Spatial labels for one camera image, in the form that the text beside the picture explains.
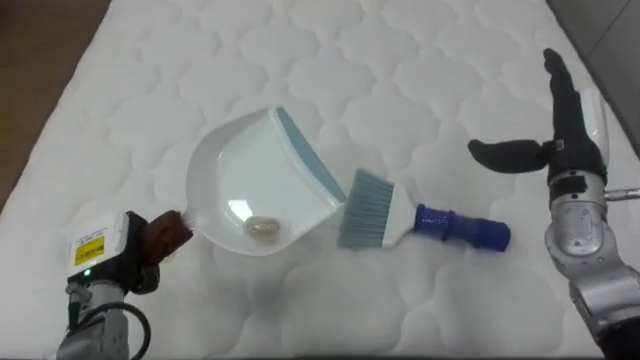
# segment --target black cable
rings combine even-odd
[[[144,354],[149,349],[149,344],[151,343],[151,325],[149,324],[149,320],[147,320],[147,317],[144,315],[144,313],[140,311],[140,309],[138,309],[137,307],[131,304],[127,304],[123,302],[112,302],[112,303],[102,304],[96,308],[89,310],[87,315],[85,315],[82,318],[82,321],[78,323],[78,326],[76,328],[82,329],[85,325],[87,325],[89,321],[91,321],[91,319],[96,317],[96,315],[108,310],[128,311],[133,316],[135,316],[138,319],[138,321],[140,321],[140,325],[142,325],[142,330],[144,331],[144,338],[142,339],[142,345],[140,346],[140,350],[138,350],[138,352],[133,357],[131,357],[131,360],[141,360]]]
[[[80,318],[80,302],[72,301],[67,306],[69,313],[69,331],[73,332],[78,328],[78,319]]]

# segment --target small stone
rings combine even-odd
[[[261,245],[271,245],[278,238],[280,223],[266,216],[252,216],[244,222],[245,232]]]

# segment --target brush bristles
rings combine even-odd
[[[338,246],[381,247],[394,184],[358,169],[347,198]]]

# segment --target white quilted mattress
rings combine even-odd
[[[0,217],[0,355],[50,355],[66,326],[66,226],[111,209],[185,209],[195,144],[282,104],[345,191],[356,167],[414,201],[507,222],[504,254],[409,236],[336,249],[337,218],[273,256],[195,236],[128,301],[152,358],[598,355],[543,246],[545,172],[507,176],[467,142],[551,136],[542,50],[584,66],[541,0],[113,0]],[[640,183],[610,115],[610,187]],[[640,203],[610,206],[640,267]],[[131,348],[141,329],[131,321]]]

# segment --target sticker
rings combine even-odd
[[[104,254],[104,236],[100,236],[80,245],[76,249],[75,266]]]

